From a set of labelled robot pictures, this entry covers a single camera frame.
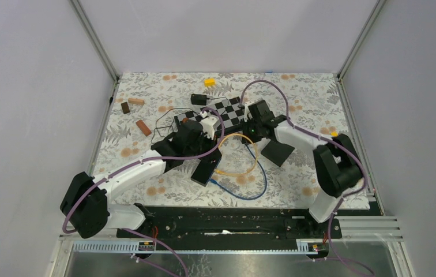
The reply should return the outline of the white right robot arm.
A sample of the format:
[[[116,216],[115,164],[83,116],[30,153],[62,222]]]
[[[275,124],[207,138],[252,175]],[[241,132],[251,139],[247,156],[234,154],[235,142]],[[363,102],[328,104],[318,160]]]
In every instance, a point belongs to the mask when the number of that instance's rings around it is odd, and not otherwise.
[[[240,104],[240,108],[244,111],[242,131],[253,141],[269,139],[301,150],[313,159],[321,190],[309,207],[311,218],[305,220],[304,229],[310,237],[320,237],[342,198],[353,194],[353,188],[366,174],[351,139],[345,134],[323,136],[294,125],[288,116],[274,115],[264,100]]]

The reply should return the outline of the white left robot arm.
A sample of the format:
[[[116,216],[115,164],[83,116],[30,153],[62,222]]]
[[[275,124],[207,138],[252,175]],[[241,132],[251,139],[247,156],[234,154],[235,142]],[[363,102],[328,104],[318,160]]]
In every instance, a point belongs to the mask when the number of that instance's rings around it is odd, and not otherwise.
[[[76,174],[60,204],[65,216],[62,231],[81,238],[95,236],[104,229],[130,229],[138,237],[152,231],[152,222],[135,204],[113,204],[130,188],[179,167],[186,160],[218,160],[215,125],[221,116],[203,114],[199,122],[187,120],[177,132],[152,145],[137,159],[95,177]]]

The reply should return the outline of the small black network switch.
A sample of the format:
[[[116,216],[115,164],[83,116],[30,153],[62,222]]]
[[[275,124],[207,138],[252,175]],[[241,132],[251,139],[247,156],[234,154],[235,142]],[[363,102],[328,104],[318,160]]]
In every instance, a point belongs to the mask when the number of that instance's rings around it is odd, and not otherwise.
[[[200,160],[190,179],[193,182],[206,187],[220,161],[221,155],[215,156],[214,158]]]

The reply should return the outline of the black power adapter with cable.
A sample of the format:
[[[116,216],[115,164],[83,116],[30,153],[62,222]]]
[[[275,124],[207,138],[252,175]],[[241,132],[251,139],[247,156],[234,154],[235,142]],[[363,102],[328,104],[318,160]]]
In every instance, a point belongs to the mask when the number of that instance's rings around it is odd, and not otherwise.
[[[205,94],[196,94],[196,93],[193,93],[190,96],[191,104],[195,105],[195,106],[206,106],[209,100],[218,100],[218,99],[227,99],[227,98],[224,96],[218,97],[218,98],[213,98],[213,97],[210,97],[210,96],[205,95]],[[167,129],[167,134],[170,134],[171,131],[174,131],[174,124],[173,123],[170,123],[169,125],[165,125],[165,126],[158,125],[158,122],[162,118],[164,118],[170,111],[173,111],[173,110],[189,110],[193,114],[198,114],[198,112],[194,111],[192,108],[186,108],[186,107],[171,108],[170,110],[166,111],[160,118],[158,118],[155,121],[155,128],[154,128],[155,134],[151,138],[152,143],[153,143],[153,139],[155,138],[156,135],[158,135],[160,137],[164,137],[161,134],[161,130]]]

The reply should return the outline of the large black network switch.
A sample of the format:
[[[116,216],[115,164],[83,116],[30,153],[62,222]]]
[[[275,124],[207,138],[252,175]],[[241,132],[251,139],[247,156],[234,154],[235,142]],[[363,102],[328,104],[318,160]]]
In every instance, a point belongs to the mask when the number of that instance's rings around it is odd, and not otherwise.
[[[295,150],[294,147],[270,140],[261,151],[261,155],[281,167]]]

